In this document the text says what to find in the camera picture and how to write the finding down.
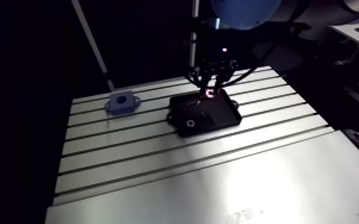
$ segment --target metal worktop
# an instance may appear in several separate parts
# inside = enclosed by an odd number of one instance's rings
[[[129,116],[103,110],[109,94],[73,101],[47,223],[359,218],[359,151],[269,67],[226,88],[239,126],[185,139],[165,122],[167,106],[195,86],[130,89],[143,103]]]

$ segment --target metal pole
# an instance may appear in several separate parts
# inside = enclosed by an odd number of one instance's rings
[[[115,90],[113,82],[111,81],[111,79],[109,79],[109,77],[107,77],[107,67],[103,61],[103,58],[101,57],[101,54],[100,54],[99,48],[97,47],[96,41],[93,38],[91,29],[89,28],[89,25],[85,18],[85,15],[83,14],[79,0],[71,0],[71,2],[72,2],[72,5],[74,6],[76,15],[78,16],[78,19],[82,25],[83,31],[85,32],[86,37],[88,38],[88,41],[91,45],[93,53],[96,56],[96,60],[99,63],[100,69],[103,72],[103,76],[106,79],[107,85],[109,86],[110,91],[113,92]]]
[[[197,18],[199,16],[199,0],[193,0],[193,6],[192,6],[192,18]],[[189,55],[189,66],[194,67],[195,66],[195,56],[196,56],[196,33],[191,33],[191,47],[190,47],[190,55]]]

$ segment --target pink light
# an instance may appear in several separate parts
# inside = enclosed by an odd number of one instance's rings
[[[214,98],[214,92],[211,89],[206,90],[205,94],[207,98]]]

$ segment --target black tray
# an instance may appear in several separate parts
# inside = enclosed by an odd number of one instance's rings
[[[167,120],[181,137],[236,126],[242,120],[236,102],[223,89],[214,98],[200,99],[199,92],[171,97],[169,108]]]

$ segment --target blue plastic part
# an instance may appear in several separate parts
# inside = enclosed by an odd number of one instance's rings
[[[281,0],[211,0],[223,23],[237,30],[249,30],[268,21]]]
[[[104,108],[112,115],[123,115],[134,112],[140,104],[139,97],[134,96],[132,91],[126,91],[111,94]]]

